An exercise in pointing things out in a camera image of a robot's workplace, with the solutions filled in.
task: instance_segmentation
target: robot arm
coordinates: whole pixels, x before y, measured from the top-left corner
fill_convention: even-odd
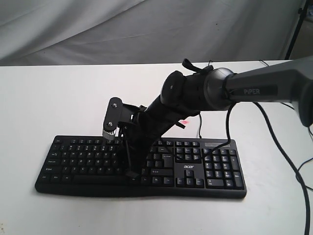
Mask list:
[[[304,126],[313,123],[313,57],[285,62],[243,73],[226,68],[203,69],[188,60],[189,76],[175,71],[165,80],[161,94],[146,108],[110,100],[103,123],[103,137],[114,139],[117,127],[128,150],[129,175],[139,172],[152,144],[179,120],[200,111],[224,111],[233,102],[290,102]]]

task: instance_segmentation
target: white table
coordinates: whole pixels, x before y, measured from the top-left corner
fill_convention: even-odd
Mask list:
[[[213,65],[234,72],[264,66]],[[111,97],[149,105],[174,70],[190,74],[180,64],[0,67],[0,234],[302,234],[305,204],[300,185],[260,111],[249,103],[236,106],[230,118],[247,185],[244,200],[83,198],[35,191],[55,135],[101,135]],[[281,104],[262,105],[296,166],[310,158],[313,144],[296,113]],[[225,115],[203,112],[202,136],[226,138]],[[188,121],[185,130],[174,127],[164,136],[196,137],[199,118]],[[304,167],[302,174],[312,185],[312,166]]]

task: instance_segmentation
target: black keyboard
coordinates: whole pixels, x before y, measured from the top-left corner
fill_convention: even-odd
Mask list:
[[[117,154],[120,140],[56,136],[35,188],[42,193],[91,197],[243,198],[246,185],[235,141],[208,155],[222,142],[163,138],[151,147],[141,175],[130,178],[125,176],[127,157]]]

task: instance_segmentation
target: white backdrop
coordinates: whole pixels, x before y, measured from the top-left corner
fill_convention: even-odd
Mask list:
[[[283,59],[303,0],[0,1],[0,64]]]

